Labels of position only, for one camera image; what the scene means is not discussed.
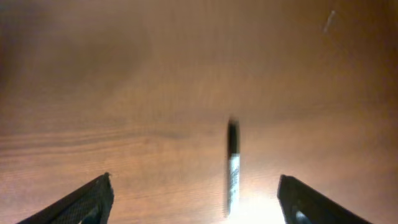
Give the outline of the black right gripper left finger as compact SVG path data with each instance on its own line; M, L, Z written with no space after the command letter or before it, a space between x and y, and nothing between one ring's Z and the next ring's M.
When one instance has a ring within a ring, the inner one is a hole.
M18 224L107 224L114 202L106 172Z

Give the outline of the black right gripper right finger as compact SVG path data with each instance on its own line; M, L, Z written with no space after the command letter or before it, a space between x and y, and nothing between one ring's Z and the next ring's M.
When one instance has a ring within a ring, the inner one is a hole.
M293 176L280 176L277 198L287 224L371 224Z

